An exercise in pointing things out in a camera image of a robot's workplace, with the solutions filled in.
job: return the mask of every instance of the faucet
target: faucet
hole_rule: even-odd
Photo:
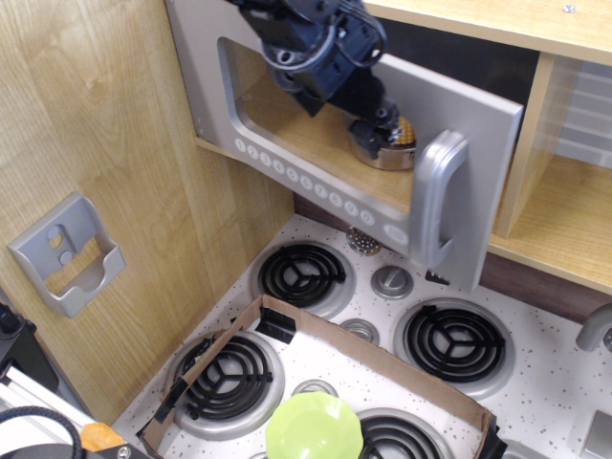
[[[612,303],[604,304],[589,316],[578,336],[576,344],[580,349],[593,352],[600,341],[612,352]]]

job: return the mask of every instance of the microwave button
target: microwave button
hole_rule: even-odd
[[[355,206],[355,203],[350,201],[346,201],[344,203],[344,210],[346,210],[346,213],[348,213],[351,217],[357,217],[360,214],[359,208]]]
[[[259,159],[259,153],[257,152],[257,149],[254,146],[249,145],[247,147],[247,153],[249,153],[249,156],[252,157],[254,160],[258,160]]]
[[[403,246],[408,245],[408,234],[395,225],[386,224],[382,227],[387,236],[393,239],[398,244],[402,244]]]
[[[337,193],[330,193],[329,194],[329,201],[330,201],[330,203],[332,203],[337,208],[341,208],[342,205],[344,204],[344,201],[342,201],[342,198],[340,198],[339,194],[337,194]]]
[[[327,189],[322,184],[315,185],[315,193],[321,199],[327,199]]]
[[[279,174],[284,174],[285,173],[285,166],[283,165],[283,163],[279,160],[274,160],[272,161],[272,167],[274,168],[274,170],[276,172],[278,172]]]
[[[302,175],[299,178],[299,182],[302,184],[302,186],[304,186],[304,188],[308,189],[309,191],[311,189],[313,189],[313,181],[310,180],[308,177],[306,177],[305,175]]]
[[[287,177],[289,177],[289,180],[292,182],[297,182],[299,180],[299,174],[295,172],[295,169],[292,167],[287,167]]]
[[[268,153],[262,152],[259,155],[259,159],[261,160],[263,165],[265,165],[266,167],[270,167],[272,165],[272,159],[270,158],[270,155]]]
[[[368,227],[371,227],[376,223],[376,220],[374,219],[374,215],[372,215],[372,213],[367,210],[362,210],[360,212],[360,218],[363,221],[363,223],[366,224]]]
[[[244,153],[245,151],[247,151],[247,146],[245,145],[245,141],[243,141],[242,139],[236,139],[234,141],[236,148],[238,148],[238,151],[240,151],[240,153]]]

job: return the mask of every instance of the green plate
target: green plate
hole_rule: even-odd
[[[266,429],[269,459],[358,459],[362,448],[359,418],[325,392],[294,395],[275,410]]]

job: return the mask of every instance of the microwave door handle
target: microwave door handle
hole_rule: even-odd
[[[415,166],[408,250],[412,260],[426,269],[440,265],[452,249],[452,238],[442,241],[442,212],[448,182],[467,158],[466,138],[447,130],[426,147]]]

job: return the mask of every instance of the cable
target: cable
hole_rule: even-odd
[[[80,443],[80,438],[78,437],[78,432],[73,426],[73,424],[62,414],[59,414],[52,409],[43,408],[42,406],[19,406],[17,408],[7,409],[6,411],[0,412],[0,424],[4,423],[13,418],[18,418],[22,416],[42,416],[43,418],[48,418],[53,421],[56,421],[58,424],[63,426],[68,433],[70,434],[73,440],[73,455],[72,459],[82,459],[83,457],[83,447]]]
[[[386,34],[384,32],[383,26],[379,21],[377,21],[374,17],[369,15],[366,11],[361,8],[353,5],[350,0],[341,0],[339,10],[352,16],[354,19],[360,21],[366,27],[369,27],[375,34],[376,40],[374,42],[374,46],[372,47],[372,53],[378,50],[376,55],[371,56],[369,59],[364,61],[358,61],[354,57],[344,50],[344,47],[341,44],[341,40],[337,40],[336,44],[338,45],[339,52],[355,67],[366,69],[372,67],[376,64],[383,54],[386,51]]]

